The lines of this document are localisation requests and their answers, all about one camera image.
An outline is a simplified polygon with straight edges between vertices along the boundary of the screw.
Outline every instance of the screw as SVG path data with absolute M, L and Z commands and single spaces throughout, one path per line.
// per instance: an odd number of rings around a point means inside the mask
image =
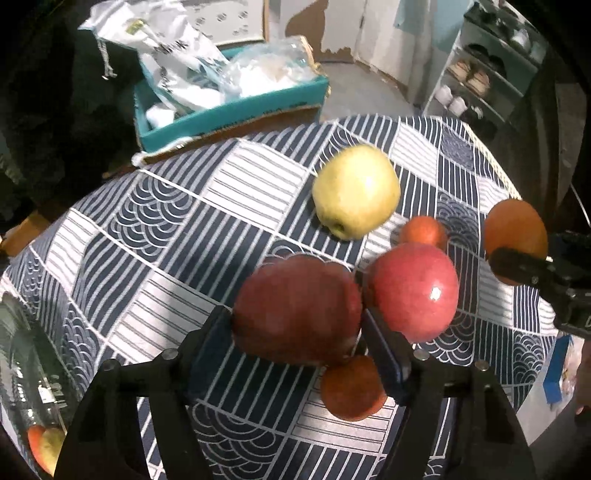
M 488 370 L 489 364 L 486 360 L 476 360 L 476 362 L 474 362 L 474 366 L 481 372 L 486 372 Z
M 165 360 L 173 360 L 177 357 L 178 350 L 176 348 L 167 348 L 161 353 L 161 355 Z
M 105 372 L 109 372 L 111 370 L 114 370 L 115 368 L 117 368 L 120 365 L 121 364 L 119 363 L 119 361 L 117 361 L 115 358 L 111 358 L 109 360 L 105 360 L 103 362 L 103 364 L 100 366 L 100 368 L 102 370 L 104 370 Z
M 413 352 L 413 355 L 417 360 L 420 360 L 422 362 L 424 362 L 427 358 L 429 358 L 429 352 L 427 352 L 426 350 L 423 350 L 422 348 L 417 348 Z

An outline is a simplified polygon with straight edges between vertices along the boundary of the apple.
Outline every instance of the apple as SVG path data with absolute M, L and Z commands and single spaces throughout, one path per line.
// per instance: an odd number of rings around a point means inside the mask
M 60 456 L 61 446 L 64 444 L 66 434 L 57 427 L 50 427 L 41 435 L 39 442 L 39 465 L 51 476 L 56 473 L 57 458 Z
M 320 170 L 312 198 L 318 220 L 334 236 L 362 238 L 390 218 L 400 200 L 400 183 L 384 152 L 355 145 Z
M 369 306 L 411 343 L 428 342 L 453 320 L 459 295 L 456 269 L 437 247 L 406 243 L 379 257 L 365 279 Z
M 343 266 L 294 255 L 256 270 L 233 308 L 239 349 L 272 362 L 324 365 L 350 355 L 361 322 L 361 293 Z

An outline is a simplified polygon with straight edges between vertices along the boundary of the floor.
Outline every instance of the floor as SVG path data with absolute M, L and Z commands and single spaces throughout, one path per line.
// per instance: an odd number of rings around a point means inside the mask
M 322 110 L 323 119 L 356 113 L 381 113 L 388 116 L 414 115 L 415 109 L 400 90 L 363 67 L 347 63 L 325 63 L 331 94 Z

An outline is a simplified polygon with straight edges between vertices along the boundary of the table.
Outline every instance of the table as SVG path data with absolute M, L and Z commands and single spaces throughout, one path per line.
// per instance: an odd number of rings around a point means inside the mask
M 314 214 L 311 186 L 339 150 L 370 143 L 400 179 L 396 212 L 361 240 L 339 242 Z M 482 226 L 517 196 L 467 125 L 438 117 L 357 115 L 200 148 L 111 181 L 77 202 L 16 257 L 0 293 L 26 304 L 83 393 L 108 358 L 147 361 L 232 307 L 243 280 L 271 257 L 311 254 L 362 273 L 414 215 L 446 227 L 460 278 L 451 327 L 422 345 L 441 361 L 488 361 L 514 407 L 533 385 L 556 331 L 537 290 L 500 284 L 485 261 Z M 217 374 L 189 408 L 215 474 L 227 478 L 365 479 L 381 466 L 402 416 L 389 399 L 366 420 L 331 416 L 321 370 L 246 357 L 228 339 Z M 438 476 L 452 400 L 426 474 Z M 153 478 L 165 479 L 147 400 L 138 401 Z

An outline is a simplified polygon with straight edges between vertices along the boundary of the shelf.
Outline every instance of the shelf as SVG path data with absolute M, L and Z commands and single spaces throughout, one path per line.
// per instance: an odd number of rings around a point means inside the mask
M 509 90 L 511 90 L 519 98 L 522 98 L 523 97 L 523 93 L 521 93 L 517 89 L 517 87 L 515 87 L 509 80 L 507 80 L 505 77 L 503 77 L 503 75 L 501 75 L 499 72 L 497 72 L 496 70 L 494 70 L 491 67 L 489 67 L 481 59 L 475 57 L 470 52 L 464 50 L 463 47 L 459 47 L 459 46 L 456 47 L 456 51 L 459 51 L 462 54 L 465 54 L 466 56 L 468 56 L 470 58 L 471 61 L 474 61 L 475 63 L 477 63 L 478 65 L 480 65 L 481 67 L 483 67 L 486 70 L 486 72 L 487 72 L 488 75 L 491 75 L 494 78 L 498 79 L 501 83 L 503 83 Z
M 483 100 L 477 94 L 472 92 L 463 82 L 460 82 L 457 78 L 455 78 L 447 69 L 445 69 L 444 73 L 449 79 L 454 81 L 457 86 L 460 86 L 462 90 L 468 94 L 473 103 L 477 103 L 482 106 L 485 112 L 490 112 L 495 118 L 494 123 L 496 125 L 502 125 L 505 123 L 505 119 L 501 116 L 501 114 L 491 107 L 486 100 Z
M 543 43 L 544 46 L 546 46 L 546 47 L 548 46 L 546 39 L 542 36 L 542 34 L 540 32 L 538 32 L 533 27 L 533 25 L 519 21 L 519 19 L 517 17 L 514 17 L 513 15 L 511 15 L 509 12 L 507 12 L 503 8 L 499 8 L 493 2 L 491 2 L 491 0 L 478 0 L 478 2 L 482 5 L 482 7 L 487 12 L 495 13 L 503 22 L 505 22 L 511 28 L 516 28 L 516 29 L 525 28 L 527 30 L 527 33 L 530 36 L 530 40 L 538 41 L 538 42 Z
M 488 37 L 492 38 L 499 45 L 501 45 L 501 47 L 503 47 L 504 50 L 508 51 L 513 56 L 515 56 L 516 58 L 520 59 L 521 60 L 521 63 L 523 65 L 525 65 L 528 69 L 530 69 L 532 72 L 537 72 L 538 71 L 538 66 L 536 64 L 534 64 L 528 58 L 524 57 L 521 53 L 519 53 L 519 51 L 517 51 L 516 49 L 514 49 L 505 40 L 503 40 L 503 39 L 497 37 L 496 35 L 492 34 L 491 32 L 489 32 L 486 28 L 483 28 L 480 25 L 477 25 L 477 24 L 473 23 L 468 18 L 464 18 L 464 25 L 471 25 L 473 28 L 475 28 L 475 29 L 479 30 L 480 32 L 484 33 L 484 35 L 487 35 Z

